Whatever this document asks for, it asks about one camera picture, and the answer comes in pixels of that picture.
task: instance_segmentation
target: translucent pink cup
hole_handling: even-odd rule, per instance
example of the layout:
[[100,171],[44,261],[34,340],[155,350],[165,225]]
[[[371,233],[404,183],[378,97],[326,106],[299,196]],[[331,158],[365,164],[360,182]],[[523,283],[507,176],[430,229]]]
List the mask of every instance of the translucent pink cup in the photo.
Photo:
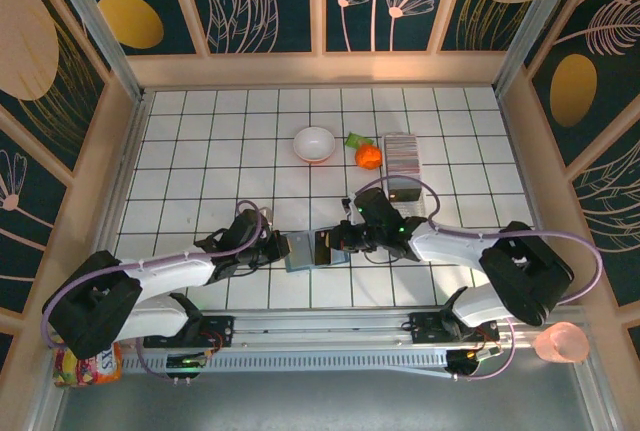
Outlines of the translucent pink cup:
[[575,324],[561,322],[545,329],[533,342],[540,359],[552,363],[581,363],[589,355],[589,339]]

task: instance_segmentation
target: gray floor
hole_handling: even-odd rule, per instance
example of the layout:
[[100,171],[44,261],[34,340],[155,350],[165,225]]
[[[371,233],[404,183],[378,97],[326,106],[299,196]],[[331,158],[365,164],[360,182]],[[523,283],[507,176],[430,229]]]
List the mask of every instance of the gray floor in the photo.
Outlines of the gray floor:
[[587,431],[573,367],[518,350],[501,376],[452,382],[393,371],[246,373],[191,387],[128,375],[68,392],[62,431]]

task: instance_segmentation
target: white bowl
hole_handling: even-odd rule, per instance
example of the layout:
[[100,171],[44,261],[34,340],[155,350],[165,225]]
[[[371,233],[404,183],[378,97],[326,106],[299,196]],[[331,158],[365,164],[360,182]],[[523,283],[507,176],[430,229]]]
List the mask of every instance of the white bowl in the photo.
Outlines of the white bowl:
[[335,149],[336,140],[333,134],[324,128],[305,128],[293,139],[293,151],[300,159],[310,164],[326,161]]

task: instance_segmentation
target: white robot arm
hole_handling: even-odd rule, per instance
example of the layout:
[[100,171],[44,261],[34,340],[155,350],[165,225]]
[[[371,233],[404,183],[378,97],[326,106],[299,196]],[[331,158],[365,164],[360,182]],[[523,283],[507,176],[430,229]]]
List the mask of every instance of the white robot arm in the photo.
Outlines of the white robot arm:
[[[364,223],[342,221],[327,234],[327,247],[347,252],[383,247],[395,257],[459,264],[487,274],[491,284],[461,288],[441,309],[442,326],[454,338],[462,340],[483,323],[511,316],[540,325],[573,280],[568,266],[539,238],[479,240],[445,234],[424,218],[402,218],[380,188],[363,192],[355,202]],[[528,229],[523,226],[512,223],[507,230]],[[261,234],[252,246],[212,257],[246,243],[256,227]],[[188,344],[200,332],[202,315],[175,290],[232,277],[239,265],[255,270],[289,253],[286,237],[271,231],[254,210],[195,244],[199,249],[182,256],[144,264],[118,261],[106,251],[94,253],[60,289],[96,270],[123,265],[124,270],[73,288],[50,310],[49,323],[80,359],[129,338],[179,335]]]

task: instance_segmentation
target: white tile floor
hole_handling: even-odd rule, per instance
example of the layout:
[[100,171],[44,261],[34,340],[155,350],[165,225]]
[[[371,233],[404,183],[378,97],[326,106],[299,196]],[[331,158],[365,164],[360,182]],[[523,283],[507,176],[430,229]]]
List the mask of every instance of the white tile floor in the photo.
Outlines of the white tile floor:
[[[302,128],[337,138],[310,167],[293,153]],[[439,221],[487,228],[531,223],[506,130],[490,88],[344,88],[156,93],[122,220],[116,255],[179,252],[228,227],[238,199],[274,210],[283,232],[344,218],[340,198],[380,176],[340,145],[350,131],[418,136],[422,177],[441,194]],[[386,253],[372,260],[384,262]],[[288,274],[283,262],[254,275],[188,290],[202,309],[327,308],[443,304],[486,277],[447,263],[342,267]]]

